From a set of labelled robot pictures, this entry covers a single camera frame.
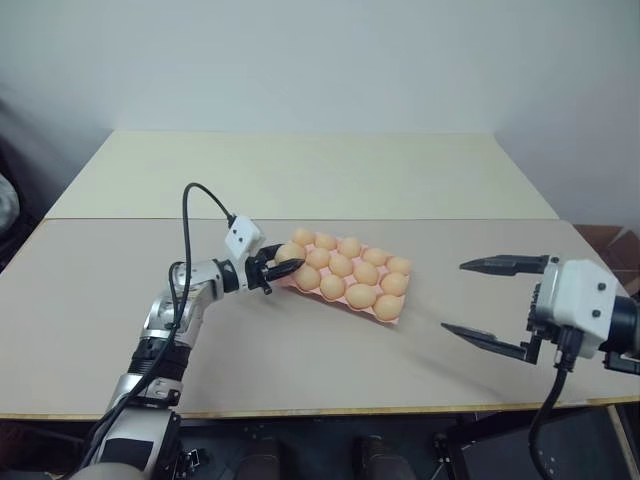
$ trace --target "beige table surface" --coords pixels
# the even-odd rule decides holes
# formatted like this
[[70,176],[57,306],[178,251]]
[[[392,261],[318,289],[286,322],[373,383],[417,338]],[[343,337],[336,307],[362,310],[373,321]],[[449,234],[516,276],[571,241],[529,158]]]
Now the beige table surface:
[[[223,252],[224,224],[193,223],[195,258]],[[213,305],[185,374],[189,416],[433,412],[541,402],[554,348],[528,365],[479,350],[440,322],[525,338],[535,276],[490,277],[459,263],[499,253],[597,258],[568,223],[262,221],[272,242],[300,224],[413,260],[400,324],[276,289]],[[0,275],[0,417],[95,418],[126,371],[168,265],[183,258],[178,220],[48,220]],[[637,377],[579,360],[562,404],[638,399]]]
[[[493,135],[115,131],[47,218],[177,218],[184,186],[252,218],[558,218]],[[200,194],[193,217],[221,218]]]

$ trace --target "black cable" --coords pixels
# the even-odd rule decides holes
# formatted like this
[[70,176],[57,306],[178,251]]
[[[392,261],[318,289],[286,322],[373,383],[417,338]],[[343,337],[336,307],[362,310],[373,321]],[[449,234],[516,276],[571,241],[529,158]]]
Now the black cable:
[[538,437],[540,435],[540,427],[549,416],[549,412],[553,409],[553,406],[558,401],[558,397],[560,397],[560,393],[562,392],[562,388],[564,387],[564,382],[567,379],[568,370],[564,368],[559,368],[558,373],[556,374],[556,380],[553,382],[553,387],[547,395],[547,399],[544,401],[540,410],[536,413],[536,416],[533,418],[533,422],[531,422],[531,428],[529,429],[529,455],[531,455],[531,460],[538,470],[538,473],[544,480],[553,480],[553,477],[549,474],[544,464],[542,463],[542,458],[540,455],[540,450],[538,448]]
[[100,420],[98,420],[94,426],[89,431],[87,435],[87,442],[89,443],[89,448],[87,449],[85,455],[80,462],[80,466],[78,469],[85,468],[91,462],[91,459],[96,454],[99,446],[102,444],[102,440],[104,440],[105,435],[111,429],[118,416],[124,411],[124,409],[129,405],[131,400],[137,397],[140,392],[142,392],[145,388],[149,386],[149,384],[156,377],[158,368],[164,357],[166,356],[169,348],[173,345],[173,341],[175,339],[176,333],[180,328],[180,322],[182,320],[182,316],[184,315],[184,310],[187,305],[188,292],[191,287],[191,236],[189,233],[189,192],[193,188],[198,188],[206,193],[222,210],[222,212],[227,217],[227,223],[229,227],[231,227],[233,221],[235,220],[235,216],[229,213],[229,211],[224,207],[222,202],[218,200],[218,198],[204,185],[199,183],[189,183],[182,192],[182,232],[184,236],[184,254],[185,254],[185,281],[184,287],[182,289],[182,295],[180,298],[180,302],[178,303],[178,294],[176,292],[175,282],[174,282],[174,272],[175,269],[181,265],[181,262],[174,262],[169,267],[169,290],[171,292],[171,302],[173,304],[173,322],[171,323],[169,335],[167,336],[167,340],[162,346],[160,352],[154,359],[151,367],[147,372],[142,375],[138,383],[126,394],[123,395],[122,398],[118,401],[118,403],[112,407],[109,411],[107,411]]

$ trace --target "egg carton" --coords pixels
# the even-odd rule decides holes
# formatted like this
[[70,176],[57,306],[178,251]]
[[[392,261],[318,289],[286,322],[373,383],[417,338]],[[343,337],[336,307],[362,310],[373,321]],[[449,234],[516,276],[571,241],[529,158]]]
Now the egg carton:
[[[328,262],[325,252],[319,250],[328,251]],[[349,260],[350,269],[342,257]],[[398,323],[409,285],[408,260],[360,244],[353,237],[333,237],[306,229],[297,229],[292,240],[280,247],[276,254],[276,262],[289,258],[304,258],[305,265],[280,279],[280,286],[293,287],[300,293],[320,297],[328,303],[346,305],[353,311],[373,316],[381,323]],[[340,293],[339,282],[327,277],[342,279],[344,289],[340,295],[336,296]],[[356,285],[362,287],[350,291]]]

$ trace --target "egg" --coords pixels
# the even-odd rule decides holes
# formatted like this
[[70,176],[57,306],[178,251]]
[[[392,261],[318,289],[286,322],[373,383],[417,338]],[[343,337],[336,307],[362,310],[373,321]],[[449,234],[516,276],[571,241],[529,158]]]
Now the egg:
[[293,241],[303,247],[313,243],[315,238],[316,234],[306,228],[296,228],[295,232],[293,232]]
[[379,248],[369,248],[364,252],[362,259],[365,262],[369,262],[371,265],[381,267],[384,265],[384,262],[387,261],[388,256],[389,254],[384,250],[380,250]]
[[327,250],[336,249],[336,239],[326,233],[316,234],[316,247],[326,248]]
[[400,310],[402,310],[402,299],[395,295],[382,295],[373,306],[373,311],[381,322],[398,318]]
[[347,258],[355,258],[360,256],[360,240],[354,237],[347,237],[338,245],[338,252]]
[[391,272],[382,279],[380,286],[382,291],[389,295],[404,295],[407,291],[407,277],[398,272]]
[[351,285],[347,289],[345,297],[347,297],[347,302],[349,302],[349,305],[351,305],[356,310],[362,310],[363,308],[370,307],[375,303],[376,292],[369,285],[356,283],[355,285]]
[[320,281],[320,291],[329,300],[335,300],[344,295],[344,289],[344,280],[337,275],[327,275]]
[[353,270],[353,276],[360,283],[375,285],[378,283],[378,269],[368,262],[362,262]]
[[332,256],[331,260],[329,260],[329,270],[339,277],[346,277],[353,273],[353,263],[351,263],[350,259],[339,253]]
[[326,248],[314,248],[307,255],[307,263],[316,270],[320,270],[329,265],[329,257],[331,255]]
[[285,243],[276,252],[275,261],[277,264],[290,260],[292,258],[305,259],[307,252],[304,247],[301,247],[297,243]]
[[411,262],[406,258],[391,257],[389,260],[387,260],[387,268],[392,272],[409,275],[409,270],[411,270]]
[[313,290],[320,285],[320,274],[309,265],[302,265],[293,274],[293,280],[302,290]]

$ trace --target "white wall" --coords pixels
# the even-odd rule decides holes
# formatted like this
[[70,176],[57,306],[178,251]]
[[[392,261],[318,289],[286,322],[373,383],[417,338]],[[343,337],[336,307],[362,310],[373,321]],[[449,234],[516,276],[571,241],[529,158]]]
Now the white wall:
[[111,128],[496,132],[561,216],[638,226],[639,45],[638,0],[0,0],[0,135],[46,203]]

